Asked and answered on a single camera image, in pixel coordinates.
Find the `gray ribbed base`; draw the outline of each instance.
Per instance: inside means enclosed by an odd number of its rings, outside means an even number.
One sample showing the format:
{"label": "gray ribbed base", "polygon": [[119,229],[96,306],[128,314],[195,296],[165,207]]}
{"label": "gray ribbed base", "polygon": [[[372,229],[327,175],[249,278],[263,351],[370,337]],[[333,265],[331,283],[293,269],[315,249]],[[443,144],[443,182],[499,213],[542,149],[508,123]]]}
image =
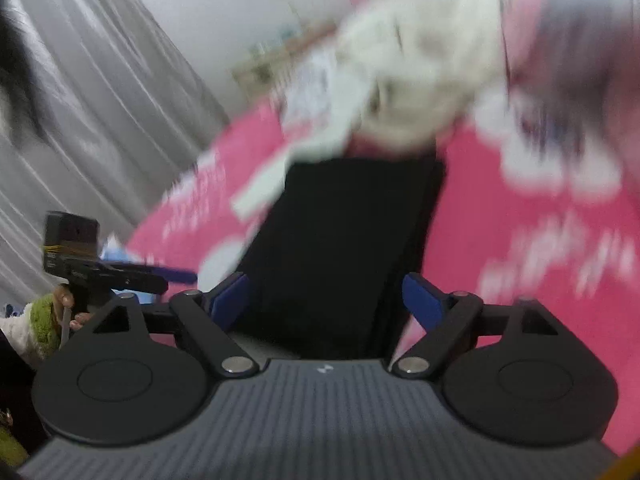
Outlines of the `gray ribbed base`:
{"label": "gray ribbed base", "polygon": [[257,377],[222,383],[173,434],[127,449],[55,438],[20,472],[33,480],[585,480],[613,459],[598,442],[526,450],[483,438],[428,383],[395,378],[377,361],[273,361]]}

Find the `black cloth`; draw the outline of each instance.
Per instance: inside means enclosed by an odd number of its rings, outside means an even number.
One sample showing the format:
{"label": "black cloth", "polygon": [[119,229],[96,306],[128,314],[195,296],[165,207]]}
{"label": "black cloth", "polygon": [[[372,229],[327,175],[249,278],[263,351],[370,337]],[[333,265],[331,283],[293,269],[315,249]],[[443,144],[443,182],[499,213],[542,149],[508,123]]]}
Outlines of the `black cloth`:
{"label": "black cloth", "polygon": [[35,372],[15,352],[0,330],[0,410],[11,411],[11,433],[27,453],[35,452],[47,440],[40,419],[31,403]]}
{"label": "black cloth", "polygon": [[302,358],[389,358],[444,173],[434,153],[294,164],[238,266],[256,294],[233,330]]}

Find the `yellow object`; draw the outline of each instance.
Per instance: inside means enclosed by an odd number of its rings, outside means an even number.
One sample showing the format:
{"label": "yellow object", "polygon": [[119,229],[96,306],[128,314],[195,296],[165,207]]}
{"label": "yellow object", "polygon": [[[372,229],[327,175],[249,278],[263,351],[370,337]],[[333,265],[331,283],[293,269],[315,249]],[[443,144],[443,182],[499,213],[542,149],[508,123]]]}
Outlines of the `yellow object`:
{"label": "yellow object", "polygon": [[73,256],[87,256],[89,258],[95,258],[95,253],[93,251],[87,251],[78,249],[75,247],[69,247],[67,245],[45,245],[42,247],[46,253],[64,253],[64,254],[72,254]]}
{"label": "yellow object", "polygon": [[633,448],[601,476],[598,480],[640,479],[640,445]]}
{"label": "yellow object", "polygon": [[16,468],[29,457],[26,450],[14,439],[4,426],[0,426],[0,458],[12,468]]}

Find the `pink blanket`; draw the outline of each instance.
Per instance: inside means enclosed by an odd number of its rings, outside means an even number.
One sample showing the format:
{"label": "pink blanket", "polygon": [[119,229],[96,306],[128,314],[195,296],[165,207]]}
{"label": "pink blanket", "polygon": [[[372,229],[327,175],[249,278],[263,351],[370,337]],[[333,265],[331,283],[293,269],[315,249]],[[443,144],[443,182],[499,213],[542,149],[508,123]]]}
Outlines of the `pink blanket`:
{"label": "pink blanket", "polygon": [[[624,452],[640,437],[640,219],[616,159],[594,139],[580,160],[541,153],[501,89],[442,152],[447,179],[422,274],[487,303],[540,300],[615,375],[604,442]],[[423,335],[412,321],[396,355]]]}
{"label": "pink blanket", "polygon": [[[443,147],[447,180],[422,273],[443,290],[466,289],[489,302],[539,298],[618,380],[605,441],[622,452],[640,428],[640,221],[622,172],[599,145],[587,143],[580,163],[533,149],[503,91],[488,95],[476,121]],[[199,287],[213,287],[261,220],[238,221],[229,198],[286,142],[268,105],[236,121],[127,249],[148,262],[199,270]],[[409,323],[398,353],[422,334]]]}

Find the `green fabric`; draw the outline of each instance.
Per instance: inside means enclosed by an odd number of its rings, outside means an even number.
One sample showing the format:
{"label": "green fabric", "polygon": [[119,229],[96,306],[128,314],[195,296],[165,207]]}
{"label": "green fabric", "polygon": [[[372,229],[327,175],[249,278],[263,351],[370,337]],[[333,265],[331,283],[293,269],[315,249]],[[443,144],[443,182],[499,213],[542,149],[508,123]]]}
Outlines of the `green fabric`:
{"label": "green fabric", "polygon": [[54,323],[53,294],[47,294],[31,303],[31,328],[36,336],[38,349],[45,358],[60,346]]}
{"label": "green fabric", "polygon": [[27,460],[28,453],[14,439],[14,436],[5,428],[0,426],[0,458],[9,466],[16,468]]}

